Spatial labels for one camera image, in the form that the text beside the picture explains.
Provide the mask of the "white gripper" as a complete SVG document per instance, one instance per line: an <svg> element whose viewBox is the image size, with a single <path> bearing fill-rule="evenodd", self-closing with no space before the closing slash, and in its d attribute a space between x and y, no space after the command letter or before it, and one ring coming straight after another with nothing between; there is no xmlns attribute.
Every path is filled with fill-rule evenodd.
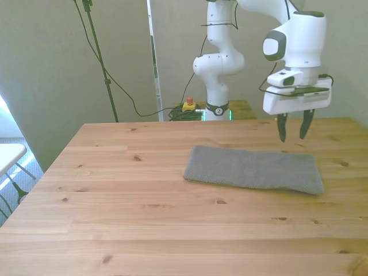
<svg viewBox="0 0 368 276"><path fill-rule="evenodd" d="M314 86L280 88L269 86L263 98L263 110L277 115L277 127L281 142L286 140L287 113L304 111L300 127L300 139L305 139L313 121L314 109L326 108L331 103L331 78L322 78Z"/></svg>

